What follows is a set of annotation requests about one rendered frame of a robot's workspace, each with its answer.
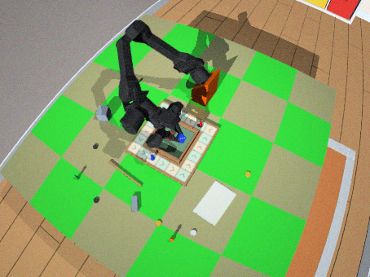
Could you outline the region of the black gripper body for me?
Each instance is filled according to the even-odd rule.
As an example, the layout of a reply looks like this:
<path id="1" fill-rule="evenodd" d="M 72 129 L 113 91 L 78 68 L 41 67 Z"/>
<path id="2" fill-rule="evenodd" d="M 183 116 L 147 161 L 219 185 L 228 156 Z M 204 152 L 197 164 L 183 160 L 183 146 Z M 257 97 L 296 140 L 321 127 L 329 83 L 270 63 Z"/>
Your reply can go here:
<path id="1" fill-rule="evenodd" d="M 176 105 L 180 110 L 182 110 L 183 108 L 183 104 L 177 101 L 177 102 L 171 103 L 167 109 L 169 110 L 173 105 Z M 162 142 L 162 138 L 164 138 L 165 135 L 167 134 L 165 127 L 161 128 L 157 124 L 156 119 L 155 119 L 155 115 L 157 114 L 158 116 L 160 116 L 161 113 L 162 113 L 161 107 L 155 106 L 152 113 L 148 117 L 145 117 L 146 118 L 145 120 L 150 121 L 150 123 L 153 124 L 153 127 L 157 129 L 155 134 L 150 134 L 150 137 L 148 138 L 146 142 L 147 146 L 150 148 L 158 148 Z"/>

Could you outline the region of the blue die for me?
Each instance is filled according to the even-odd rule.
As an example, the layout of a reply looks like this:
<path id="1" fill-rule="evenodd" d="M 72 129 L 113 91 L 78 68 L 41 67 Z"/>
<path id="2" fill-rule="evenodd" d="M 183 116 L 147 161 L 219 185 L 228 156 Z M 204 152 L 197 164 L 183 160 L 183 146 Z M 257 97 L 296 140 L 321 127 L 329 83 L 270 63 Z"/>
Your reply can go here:
<path id="1" fill-rule="evenodd" d="M 186 137 L 183 134 L 178 134 L 176 138 L 180 141 L 180 143 L 184 143 Z"/>

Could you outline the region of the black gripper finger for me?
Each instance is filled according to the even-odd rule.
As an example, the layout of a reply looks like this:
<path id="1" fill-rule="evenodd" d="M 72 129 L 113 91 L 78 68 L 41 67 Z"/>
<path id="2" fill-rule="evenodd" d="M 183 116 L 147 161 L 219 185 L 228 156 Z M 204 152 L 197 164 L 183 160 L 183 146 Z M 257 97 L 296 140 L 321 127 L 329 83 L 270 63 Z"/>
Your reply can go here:
<path id="1" fill-rule="evenodd" d="M 169 139 L 169 140 L 172 140 L 172 141 L 175 141 L 175 142 L 180 143 L 180 141 L 179 141 L 176 137 L 174 137 L 174 136 L 170 133 L 170 131 L 167 131 L 167 134 L 165 135 L 165 137 L 164 137 L 163 139 Z"/>
<path id="2" fill-rule="evenodd" d="M 176 125 L 175 129 L 174 129 L 178 134 L 183 134 L 179 124 Z M 184 135 L 184 134 L 183 134 Z"/>

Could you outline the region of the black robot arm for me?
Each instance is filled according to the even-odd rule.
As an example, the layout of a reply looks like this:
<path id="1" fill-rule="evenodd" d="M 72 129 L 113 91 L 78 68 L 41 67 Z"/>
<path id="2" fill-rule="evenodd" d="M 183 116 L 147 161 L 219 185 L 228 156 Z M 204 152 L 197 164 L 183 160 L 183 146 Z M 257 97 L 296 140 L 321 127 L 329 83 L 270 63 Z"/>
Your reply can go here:
<path id="1" fill-rule="evenodd" d="M 120 119 L 120 123 L 129 134 L 137 134 L 139 128 L 148 117 L 155 103 L 152 102 L 147 94 L 149 90 L 142 90 L 138 78 L 134 75 L 130 42 L 145 43 L 163 56 L 174 62 L 174 69 L 186 75 L 190 74 L 196 85 L 204 84 L 213 75 L 204 68 L 204 60 L 196 58 L 188 53 L 180 52 L 167 42 L 152 33 L 150 27 L 142 20 L 134 21 L 127 29 L 123 37 L 116 42 L 118 64 L 120 68 L 121 80 L 118 87 L 118 95 L 122 101 L 125 115 Z M 130 103 L 130 101 L 132 101 Z M 173 105 L 169 110 L 162 107 L 160 116 L 155 115 L 157 124 L 171 130 L 181 121 L 181 110 Z"/>

